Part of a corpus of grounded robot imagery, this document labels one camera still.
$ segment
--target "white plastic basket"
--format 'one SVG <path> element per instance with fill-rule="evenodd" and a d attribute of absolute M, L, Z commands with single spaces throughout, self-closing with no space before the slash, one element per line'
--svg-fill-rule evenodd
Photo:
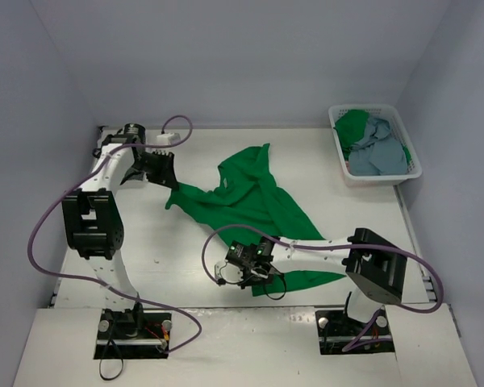
<path fill-rule="evenodd" d="M 411 162 L 407 166 L 407 174 L 388 176 L 355 176 L 348 171 L 335 126 L 337 120 L 352 109 L 364 110 L 374 117 L 389 121 L 392 136 L 402 143 L 402 145 L 405 146 L 411 154 Z M 416 155 L 414 147 L 412 146 L 411 139 L 409 139 L 409 135 L 407 134 L 405 126 L 403 125 L 402 119 L 394 107 L 390 105 L 378 104 L 336 105 L 330 107 L 328 110 L 328 115 L 330 116 L 330 124 L 333 128 L 333 136 L 336 141 L 337 153 L 339 154 L 340 166 L 344 174 L 344 181 L 346 182 L 346 185 L 397 185 L 405 180 L 416 179 L 417 177 L 421 176 L 421 165 L 419 164 L 418 156 Z"/>

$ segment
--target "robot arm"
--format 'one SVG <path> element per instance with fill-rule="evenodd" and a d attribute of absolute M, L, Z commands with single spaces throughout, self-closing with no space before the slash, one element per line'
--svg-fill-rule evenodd
<path fill-rule="evenodd" d="M 351 248 L 332 252 L 294 249 L 294 245 L 328 247 L 348 242 L 395 247 L 371 230 L 358 228 L 353 236 L 334 241 L 287 238 L 280 238 L 280 241 L 286 246 L 266 238 L 262 238 L 258 245 L 244 246 L 234 242 L 226 259 L 215 265 L 217 283 L 238 285 L 243 289 L 250 285 L 268 285 L 274 277 L 283 279 L 283 273 L 296 270 L 343 273 L 356 285 L 348 301 L 350 318 L 366 323 L 382 305 L 401 304 L 407 267 L 405 256 Z"/>
<path fill-rule="evenodd" d="M 148 181 L 178 189 L 173 171 L 173 154 L 148 153 L 140 148 L 111 151 L 122 144 L 145 144 L 145 128 L 128 124 L 102 142 L 94 170 L 106 158 L 104 168 L 93 178 L 69 193 L 62 202 L 66 238 L 92 267 L 97 278 L 129 296 L 137 297 L 123 265 L 123 223 L 115 203 L 115 194 L 123 181 L 145 173 Z M 105 307 L 113 312 L 136 310 L 136 302 L 103 289 Z"/>

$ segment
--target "gray cloth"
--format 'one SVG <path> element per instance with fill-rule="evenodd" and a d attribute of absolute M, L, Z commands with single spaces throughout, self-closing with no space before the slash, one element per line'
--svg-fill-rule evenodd
<path fill-rule="evenodd" d="M 366 148 L 380 139 L 385 139 L 389 135 L 390 125 L 385 119 L 369 117 L 364 128 L 364 136 L 360 141 L 352 145 L 352 151 Z"/>
<path fill-rule="evenodd" d="M 403 175 L 407 158 L 402 144 L 392 135 L 384 119 L 369 117 L 364 137 L 352 145 L 349 172 L 355 176 Z"/>

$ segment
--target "green towel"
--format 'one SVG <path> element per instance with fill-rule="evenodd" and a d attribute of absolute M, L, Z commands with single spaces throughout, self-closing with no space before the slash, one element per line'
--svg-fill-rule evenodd
<path fill-rule="evenodd" d="M 219 165 L 220 184 L 213 191 L 204 192 L 192 185 L 179 185 L 165 205 L 175 204 L 196 222 L 213 229 L 232 223 L 253 226 L 269 235 L 290 239 L 323 239 L 307 215 L 294 199 L 276 185 L 269 171 L 269 144 L 250 147 L 227 158 Z M 244 244 L 258 244 L 260 236 L 250 230 L 230 229 L 219 234 L 230 246 L 233 240 Z M 339 273 L 286 273 L 287 291 L 309 289 L 344 277 Z M 283 284 L 276 279 L 267 285 L 268 293 L 282 293 Z M 253 286 L 253 296 L 263 294 L 261 286 Z"/>
<path fill-rule="evenodd" d="M 364 137 L 368 117 L 369 113 L 363 110 L 350 110 L 337 120 L 335 129 L 345 160 L 349 158 L 352 145 Z"/>

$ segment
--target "gray wall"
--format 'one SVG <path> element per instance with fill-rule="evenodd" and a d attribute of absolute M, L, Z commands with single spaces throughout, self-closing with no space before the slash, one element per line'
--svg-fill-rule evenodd
<path fill-rule="evenodd" d="M 484 387 L 484 0 L 456 0 L 398 108 L 423 166 L 402 185 Z"/>
<path fill-rule="evenodd" d="M 396 103 L 449 0 L 33 0 L 101 123 L 319 125 Z"/>
<path fill-rule="evenodd" d="M 94 119 L 27 0 L 0 1 L 0 386 L 11 385 L 35 308 L 54 281 L 27 262 L 27 238 L 56 195 L 90 167 Z M 59 269 L 57 211 L 36 255 Z"/>

